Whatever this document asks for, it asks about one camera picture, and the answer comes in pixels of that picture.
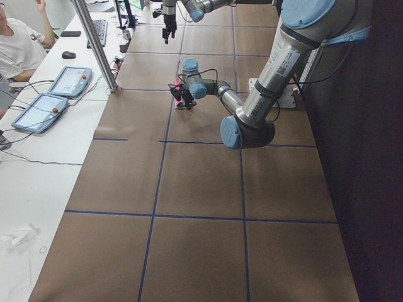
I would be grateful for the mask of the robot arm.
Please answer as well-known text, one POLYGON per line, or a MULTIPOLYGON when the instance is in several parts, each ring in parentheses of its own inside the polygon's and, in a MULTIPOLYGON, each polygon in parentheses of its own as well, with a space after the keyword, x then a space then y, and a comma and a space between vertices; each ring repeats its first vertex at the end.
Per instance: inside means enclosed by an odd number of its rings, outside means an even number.
POLYGON ((176 107, 190 109, 197 99, 215 95, 231 112, 220 124, 229 149, 258 148, 272 141, 275 126, 267 118, 296 69, 312 50, 351 45, 368 37, 372 1, 283 1, 270 57, 247 99, 218 79, 204 79, 198 62, 186 59, 171 94, 176 107))
MULTIPOLYGON (((223 6, 234 5, 236 1, 181 1, 184 8, 187 10, 193 22, 201 21, 207 13, 212 12, 223 6)), ((177 1, 163 0, 161 7, 155 9, 153 17, 163 16, 164 28, 162 29, 162 38, 164 43, 169 43, 169 37, 175 38, 177 30, 176 22, 176 3, 177 1)))

